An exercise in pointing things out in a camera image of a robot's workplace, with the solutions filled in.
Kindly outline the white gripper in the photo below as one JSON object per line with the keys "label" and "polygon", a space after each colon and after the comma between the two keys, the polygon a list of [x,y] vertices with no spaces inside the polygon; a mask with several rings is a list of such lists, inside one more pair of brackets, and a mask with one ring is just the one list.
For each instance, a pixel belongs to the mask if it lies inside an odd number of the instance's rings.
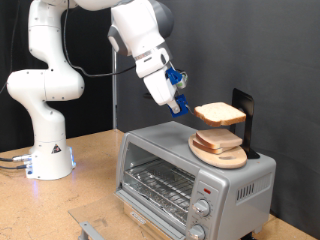
{"label": "white gripper", "polygon": [[180,107],[174,99],[176,87],[173,86],[171,81],[166,78],[165,71],[163,69],[144,77],[143,81],[154,101],[159,106],[167,104],[174,114],[180,112]]}

